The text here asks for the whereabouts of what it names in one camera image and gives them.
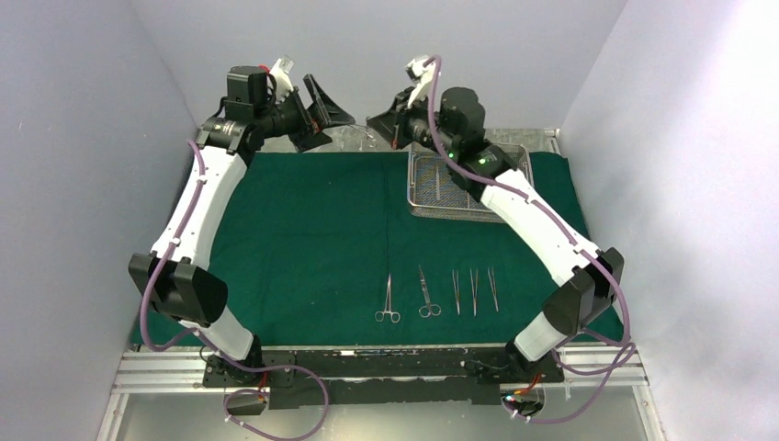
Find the wire mesh instrument tray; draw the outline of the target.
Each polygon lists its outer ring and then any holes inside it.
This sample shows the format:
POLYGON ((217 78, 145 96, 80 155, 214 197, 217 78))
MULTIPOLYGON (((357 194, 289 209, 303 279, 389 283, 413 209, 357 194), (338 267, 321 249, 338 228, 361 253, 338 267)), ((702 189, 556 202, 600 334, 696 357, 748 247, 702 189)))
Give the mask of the wire mesh instrument tray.
MULTIPOLYGON (((463 157, 460 165, 492 179, 511 168, 520 171, 530 186, 534 184, 529 153, 521 144, 493 144, 481 153, 463 157)), ((463 177, 450 173, 436 150, 419 144, 409 150, 407 201, 412 215, 452 221, 503 222, 479 198, 461 188, 462 183, 463 177)))

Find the green surgical drape cloth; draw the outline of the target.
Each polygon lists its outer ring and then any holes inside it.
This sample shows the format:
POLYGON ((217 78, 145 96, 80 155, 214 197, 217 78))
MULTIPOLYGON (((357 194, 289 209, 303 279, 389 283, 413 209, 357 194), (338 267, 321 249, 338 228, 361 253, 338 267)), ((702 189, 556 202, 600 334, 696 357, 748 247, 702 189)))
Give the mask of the green surgical drape cloth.
POLYGON ((212 274, 264 345, 505 343, 556 284, 507 225, 413 216, 403 153, 260 153, 236 187, 212 274), (437 317, 422 318, 421 266, 437 317), (495 271, 500 311, 487 270, 495 271), (479 270, 478 316, 469 270, 479 270), (461 315, 451 271, 459 273, 461 315), (388 274, 399 323, 376 322, 388 274))

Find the steel tweezers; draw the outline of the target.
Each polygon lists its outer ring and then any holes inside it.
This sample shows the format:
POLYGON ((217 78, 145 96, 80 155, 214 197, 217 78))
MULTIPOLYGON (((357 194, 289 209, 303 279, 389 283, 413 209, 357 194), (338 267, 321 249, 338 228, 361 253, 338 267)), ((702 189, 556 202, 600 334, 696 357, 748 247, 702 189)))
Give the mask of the steel tweezers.
POLYGON ((471 286, 472 315, 476 318, 478 316, 479 270, 471 268, 469 270, 469 279, 471 286))
POLYGON ((460 294, 460 286, 459 286, 459 273, 456 269, 453 269, 451 271, 451 278, 452 278, 452 286, 453 286, 455 311, 456 311, 456 315, 460 316, 461 315, 461 294, 460 294))
POLYGON ((496 277, 495 277, 495 271, 493 267, 489 267, 487 270, 488 273, 488 280, 490 283, 490 289, 491 289, 491 297, 493 306, 496 312, 500 311, 500 304, 498 300, 498 290, 497 290, 497 284, 496 284, 496 277))

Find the steel surgical forceps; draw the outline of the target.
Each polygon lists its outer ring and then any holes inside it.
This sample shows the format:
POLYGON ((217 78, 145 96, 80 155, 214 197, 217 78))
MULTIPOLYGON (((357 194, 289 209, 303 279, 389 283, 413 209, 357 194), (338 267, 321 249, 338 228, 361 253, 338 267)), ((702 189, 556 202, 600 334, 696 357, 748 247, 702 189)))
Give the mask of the steel surgical forceps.
POLYGON ((388 274, 384 305, 381 310, 375 312, 376 322, 389 321, 391 323, 399 323, 401 320, 401 314, 393 309, 393 296, 392 296, 392 275, 388 274))

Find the steel surgical scissors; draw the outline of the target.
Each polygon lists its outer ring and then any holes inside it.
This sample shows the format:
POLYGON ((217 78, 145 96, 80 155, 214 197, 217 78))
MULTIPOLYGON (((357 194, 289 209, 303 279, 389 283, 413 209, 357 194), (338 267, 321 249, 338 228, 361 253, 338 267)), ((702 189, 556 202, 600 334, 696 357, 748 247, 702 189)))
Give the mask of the steel surgical scissors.
POLYGON ((437 317, 442 312, 441 307, 432 302, 424 271, 421 266, 418 266, 418 269, 421 291, 423 293, 423 306, 419 308, 419 314, 424 319, 437 317))

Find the steel instrument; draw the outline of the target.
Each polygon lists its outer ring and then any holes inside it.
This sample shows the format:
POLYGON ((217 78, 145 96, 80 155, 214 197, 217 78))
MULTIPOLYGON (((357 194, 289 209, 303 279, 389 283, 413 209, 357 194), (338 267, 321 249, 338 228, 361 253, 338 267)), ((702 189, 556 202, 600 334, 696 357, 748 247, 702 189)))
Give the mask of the steel instrument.
POLYGON ((435 169, 435 200, 441 200, 440 169, 438 167, 435 169))

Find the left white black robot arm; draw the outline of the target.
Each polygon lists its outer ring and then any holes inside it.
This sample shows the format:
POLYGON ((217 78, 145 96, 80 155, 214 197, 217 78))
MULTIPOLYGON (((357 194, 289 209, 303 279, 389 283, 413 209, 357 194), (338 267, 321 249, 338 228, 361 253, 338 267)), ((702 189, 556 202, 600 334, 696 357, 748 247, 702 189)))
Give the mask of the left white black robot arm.
POLYGON ((217 112, 188 141, 192 169, 163 233, 147 254, 134 254, 129 273, 141 292, 143 343, 162 352, 194 335, 216 356, 249 372, 264 367, 259 337, 228 306, 227 284, 209 272, 214 244, 234 190, 268 139, 287 136, 303 153, 331 142, 326 130, 355 119, 307 74, 305 104, 279 73, 247 67, 227 77, 217 112))

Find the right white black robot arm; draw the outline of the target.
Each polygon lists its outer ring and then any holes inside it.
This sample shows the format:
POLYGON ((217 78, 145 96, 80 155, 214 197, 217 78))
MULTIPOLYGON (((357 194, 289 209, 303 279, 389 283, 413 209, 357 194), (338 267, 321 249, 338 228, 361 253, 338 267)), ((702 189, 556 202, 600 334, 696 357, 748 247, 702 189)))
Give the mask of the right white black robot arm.
POLYGON ((541 312, 506 346, 516 362, 535 364, 582 334, 611 308, 624 259, 578 233, 539 196, 517 162, 484 129, 486 111, 465 87, 447 89, 440 108, 416 100, 411 88, 367 125, 394 149, 417 143, 436 151, 458 187, 498 215, 540 259, 557 285, 541 312))

